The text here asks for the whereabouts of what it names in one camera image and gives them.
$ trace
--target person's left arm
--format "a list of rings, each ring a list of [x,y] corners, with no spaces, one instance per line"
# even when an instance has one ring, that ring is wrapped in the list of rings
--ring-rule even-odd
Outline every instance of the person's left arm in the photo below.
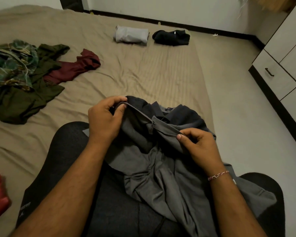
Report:
[[[127,98],[113,96],[89,109],[90,135],[86,148],[11,237],[81,235],[104,156],[118,135],[126,105],[120,105],[114,115],[109,109],[121,101],[127,101]]]

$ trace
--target wire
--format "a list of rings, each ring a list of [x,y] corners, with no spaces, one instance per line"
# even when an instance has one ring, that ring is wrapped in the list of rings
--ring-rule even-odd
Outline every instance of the wire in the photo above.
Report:
[[[245,6],[245,4],[248,2],[248,0],[246,0],[246,2],[241,6],[241,8],[240,8],[240,15],[238,16],[238,18],[237,19],[239,19],[239,17],[241,16],[241,14],[242,14],[242,8]]]

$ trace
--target white tile floor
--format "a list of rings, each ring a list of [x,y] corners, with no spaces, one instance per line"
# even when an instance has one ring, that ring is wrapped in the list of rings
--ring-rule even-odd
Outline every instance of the white tile floor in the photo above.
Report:
[[[259,51],[247,40],[191,33],[222,159],[238,175],[260,172],[280,184],[286,236],[296,237],[296,142],[248,72]]]

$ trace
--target beige bed sheet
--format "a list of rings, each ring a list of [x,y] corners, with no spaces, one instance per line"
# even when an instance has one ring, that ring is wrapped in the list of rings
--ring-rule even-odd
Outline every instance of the beige bed sheet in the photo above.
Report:
[[[115,26],[148,28],[147,47],[115,43]],[[74,62],[83,48],[93,51],[101,67],[62,83],[65,90],[24,125],[0,122],[0,173],[12,206],[0,217],[0,236],[14,228],[24,190],[39,173],[53,135],[71,121],[87,122],[88,109],[112,95],[133,95],[162,106],[186,105],[214,131],[210,101],[193,43],[170,47],[154,44],[157,30],[175,28],[124,19],[18,6],[0,11],[0,44],[22,39],[34,45],[65,44],[60,60]]]

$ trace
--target red and white bracelet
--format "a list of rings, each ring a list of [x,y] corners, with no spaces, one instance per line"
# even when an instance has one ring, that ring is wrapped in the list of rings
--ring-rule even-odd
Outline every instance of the red and white bracelet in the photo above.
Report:
[[[229,173],[229,171],[221,172],[221,173],[219,173],[219,174],[217,174],[217,175],[214,175],[214,176],[212,176],[212,177],[209,177],[209,178],[208,178],[208,181],[211,181],[212,179],[217,179],[219,176],[221,176],[221,175],[223,175],[223,174],[225,174],[225,173]]]

